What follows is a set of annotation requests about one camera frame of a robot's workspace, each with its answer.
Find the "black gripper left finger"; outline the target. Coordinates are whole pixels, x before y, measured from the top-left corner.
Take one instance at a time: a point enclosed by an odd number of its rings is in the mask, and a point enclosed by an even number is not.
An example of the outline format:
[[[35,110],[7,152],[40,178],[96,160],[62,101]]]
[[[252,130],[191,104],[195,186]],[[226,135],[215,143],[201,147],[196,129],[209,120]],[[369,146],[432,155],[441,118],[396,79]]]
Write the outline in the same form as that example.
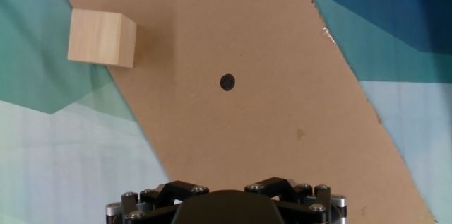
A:
[[[161,184],[139,194],[126,192],[120,202],[105,206],[106,224],[174,223],[183,201],[208,193],[205,186],[181,181]]]

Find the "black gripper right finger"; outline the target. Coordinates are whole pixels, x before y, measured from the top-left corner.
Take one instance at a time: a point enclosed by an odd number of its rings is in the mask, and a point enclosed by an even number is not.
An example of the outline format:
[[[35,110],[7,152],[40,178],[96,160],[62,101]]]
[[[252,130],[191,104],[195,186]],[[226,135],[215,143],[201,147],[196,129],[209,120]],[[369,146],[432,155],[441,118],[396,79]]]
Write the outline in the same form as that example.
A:
[[[347,224],[347,197],[324,184],[271,177],[245,186],[244,191],[270,198],[284,223]]]

